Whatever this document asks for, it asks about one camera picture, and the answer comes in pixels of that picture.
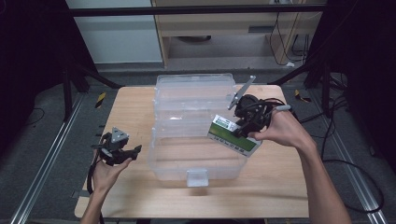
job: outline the black mechanical part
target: black mechanical part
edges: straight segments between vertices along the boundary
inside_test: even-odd
[[[235,116],[240,118],[236,122],[240,128],[235,129],[233,135],[248,137],[251,132],[259,132],[264,127],[269,127],[272,111],[279,105],[284,103],[275,98],[259,100],[254,95],[244,95],[234,111]]]
[[[126,133],[113,128],[113,133],[105,133],[102,136],[100,145],[93,145],[92,147],[99,150],[100,158],[105,160],[107,165],[113,166],[123,163],[128,158],[132,158],[133,161],[137,159],[142,146],[137,146],[132,150],[123,150],[128,140],[129,137]]]

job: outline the green label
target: green label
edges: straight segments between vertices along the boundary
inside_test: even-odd
[[[216,119],[215,122],[216,122],[219,126],[225,128],[225,129],[228,129],[228,125],[230,124],[230,121],[229,121],[229,120],[227,120],[227,119],[221,119],[221,118]]]
[[[222,126],[212,123],[210,126],[209,132],[214,134],[217,138],[217,141],[234,148],[235,150],[245,150],[250,151],[253,149],[256,144],[247,140],[244,137],[235,137],[231,134],[229,130],[223,129]]]

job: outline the clear plastic storage box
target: clear plastic storage box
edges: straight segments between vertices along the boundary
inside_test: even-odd
[[[238,177],[247,158],[207,137],[216,115],[235,120],[234,93],[231,74],[158,76],[148,164],[159,179],[198,187]]]

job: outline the black curtain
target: black curtain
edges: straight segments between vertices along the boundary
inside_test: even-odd
[[[396,2],[329,1],[340,3],[346,7],[323,14],[310,54],[325,49],[331,71],[347,76],[353,115],[378,155],[389,159],[396,172]]]
[[[74,18],[46,14],[54,9],[68,6],[64,0],[0,1],[0,136],[5,143],[0,156],[31,114],[35,96],[63,82],[64,62],[54,43],[63,44],[77,63],[96,71]]]

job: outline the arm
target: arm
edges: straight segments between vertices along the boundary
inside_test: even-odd
[[[84,215],[81,218],[80,223],[97,224],[99,222],[102,205],[105,202],[105,198],[108,192],[116,183],[121,171],[128,167],[131,160],[132,159],[129,158],[118,166],[109,166],[102,161],[99,161],[96,164],[96,168],[92,177],[94,191],[90,196],[90,201],[88,203],[87,209],[84,212]]]
[[[297,149],[303,166],[312,223],[351,223],[320,159],[315,141],[289,111],[273,112],[270,127],[261,133],[250,133],[249,136]]]

